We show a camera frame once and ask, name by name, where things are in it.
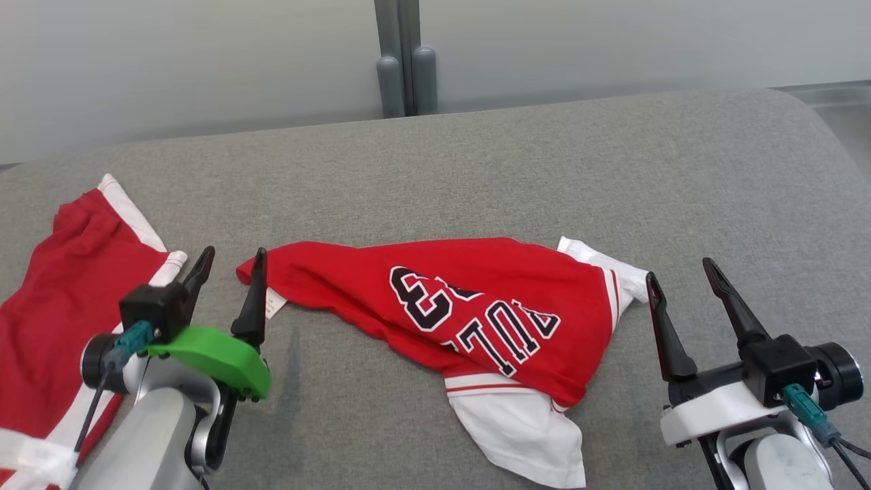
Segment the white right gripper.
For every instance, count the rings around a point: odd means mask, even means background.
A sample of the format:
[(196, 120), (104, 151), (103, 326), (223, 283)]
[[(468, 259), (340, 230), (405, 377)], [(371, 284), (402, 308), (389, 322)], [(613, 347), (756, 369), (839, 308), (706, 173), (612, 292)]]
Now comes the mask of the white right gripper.
[[(770, 335), (721, 268), (710, 257), (703, 269), (715, 297), (727, 311), (737, 347), (768, 341)], [(852, 354), (835, 342), (805, 346), (803, 354), (790, 351), (793, 363), (776, 359), (777, 370), (763, 372), (744, 361), (697, 372), (671, 317), (667, 298), (653, 272), (646, 275), (651, 323), (663, 381), (669, 382), (671, 404), (665, 407), (660, 428), (671, 446), (697, 440), (701, 446), (724, 446), (725, 440), (755, 430), (772, 429), (820, 446), (817, 432), (827, 424), (827, 412), (863, 396), (863, 378)], [(793, 411), (778, 388), (797, 384), (815, 401), (812, 412)]]

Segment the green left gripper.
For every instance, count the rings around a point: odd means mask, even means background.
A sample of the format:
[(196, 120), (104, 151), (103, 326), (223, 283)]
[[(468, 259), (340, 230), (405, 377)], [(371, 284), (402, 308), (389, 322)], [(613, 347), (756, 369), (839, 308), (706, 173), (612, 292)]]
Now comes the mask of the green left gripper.
[[(205, 247), (182, 282), (184, 303), (195, 304), (208, 281), (215, 247)], [(174, 338), (154, 327), (91, 338), (80, 360), (84, 384), (92, 389), (141, 396), (161, 382), (194, 391), (196, 382), (215, 382), (233, 396), (261, 401), (271, 393), (271, 372), (258, 348), (265, 341), (267, 249), (259, 248), (250, 271), (242, 310), (231, 337), (212, 327), (186, 327)]]

